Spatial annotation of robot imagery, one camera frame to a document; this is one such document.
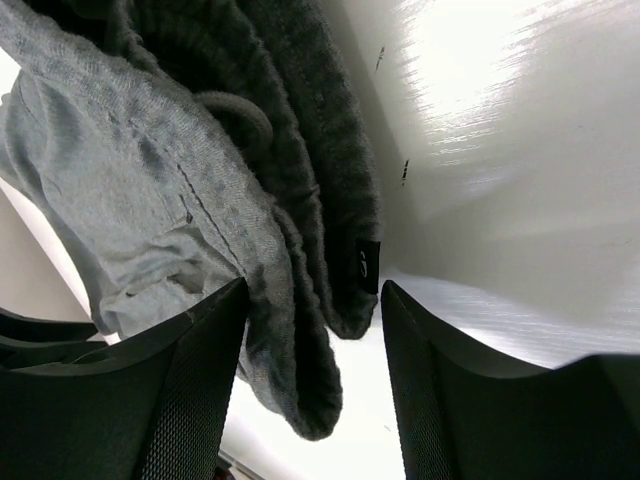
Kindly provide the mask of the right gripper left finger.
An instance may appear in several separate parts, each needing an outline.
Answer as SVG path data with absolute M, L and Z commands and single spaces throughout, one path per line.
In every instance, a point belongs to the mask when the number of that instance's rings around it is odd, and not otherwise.
M 237 279 L 70 363 L 1 369 L 5 479 L 212 479 L 249 306 Z

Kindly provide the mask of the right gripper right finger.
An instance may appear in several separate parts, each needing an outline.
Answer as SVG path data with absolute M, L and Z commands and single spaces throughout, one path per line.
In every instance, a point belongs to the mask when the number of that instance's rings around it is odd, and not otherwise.
M 547 369 L 439 319 L 393 281 L 382 320 L 410 479 L 635 479 L 639 359 Z

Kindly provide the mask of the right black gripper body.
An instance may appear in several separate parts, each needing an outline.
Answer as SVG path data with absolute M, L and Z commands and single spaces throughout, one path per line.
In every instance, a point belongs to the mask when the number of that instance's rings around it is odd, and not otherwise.
M 1 310 L 1 369 L 70 363 L 106 347 L 93 323 L 34 319 Z

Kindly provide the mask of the grey shorts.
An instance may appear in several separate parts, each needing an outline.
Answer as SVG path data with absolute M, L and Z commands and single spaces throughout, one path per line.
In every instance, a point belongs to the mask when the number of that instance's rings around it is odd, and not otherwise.
M 377 304 L 381 208 L 316 1 L 5 1 L 1 176 L 45 215 L 99 330 L 243 278 L 238 374 L 302 438 L 343 408 L 329 339 Z

